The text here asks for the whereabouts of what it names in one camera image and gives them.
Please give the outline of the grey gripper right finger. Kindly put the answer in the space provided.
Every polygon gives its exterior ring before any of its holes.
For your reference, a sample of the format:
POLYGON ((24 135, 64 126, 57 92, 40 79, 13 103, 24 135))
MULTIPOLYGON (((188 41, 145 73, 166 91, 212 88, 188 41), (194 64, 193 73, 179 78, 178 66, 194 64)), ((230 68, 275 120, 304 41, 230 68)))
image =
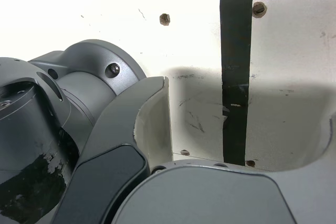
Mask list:
POLYGON ((335 117, 324 153, 280 172, 175 165, 126 197, 113 223, 335 223, 335 117))

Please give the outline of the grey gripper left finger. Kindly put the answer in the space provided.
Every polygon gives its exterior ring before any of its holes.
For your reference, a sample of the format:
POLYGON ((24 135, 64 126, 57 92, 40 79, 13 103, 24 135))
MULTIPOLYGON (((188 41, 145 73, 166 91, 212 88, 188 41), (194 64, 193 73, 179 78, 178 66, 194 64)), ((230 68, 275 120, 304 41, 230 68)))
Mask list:
POLYGON ((151 169, 172 159, 169 80, 144 78, 101 113, 53 223, 110 223, 151 169))

